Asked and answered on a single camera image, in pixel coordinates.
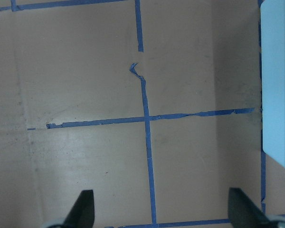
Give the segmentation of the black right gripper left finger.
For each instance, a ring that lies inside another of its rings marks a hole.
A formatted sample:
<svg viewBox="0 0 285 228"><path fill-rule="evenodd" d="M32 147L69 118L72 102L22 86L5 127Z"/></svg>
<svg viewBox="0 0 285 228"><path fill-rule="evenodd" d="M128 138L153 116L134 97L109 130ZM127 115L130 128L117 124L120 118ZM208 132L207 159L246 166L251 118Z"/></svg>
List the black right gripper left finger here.
<svg viewBox="0 0 285 228"><path fill-rule="evenodd" d="M83 190L62 223L63 228L92 228L95 222L93 190Z"/></svg>

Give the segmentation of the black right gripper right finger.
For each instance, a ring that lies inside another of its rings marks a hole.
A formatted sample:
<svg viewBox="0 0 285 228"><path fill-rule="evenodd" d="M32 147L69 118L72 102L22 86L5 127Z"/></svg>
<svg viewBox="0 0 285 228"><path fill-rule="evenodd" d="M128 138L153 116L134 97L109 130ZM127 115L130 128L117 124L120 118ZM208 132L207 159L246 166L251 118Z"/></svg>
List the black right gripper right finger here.
<svg viewBox="0 0 285 228"><path fill-rule="evenodd" d="M240 188L229 188L228 219L234 228L276 227Z"/></svg>

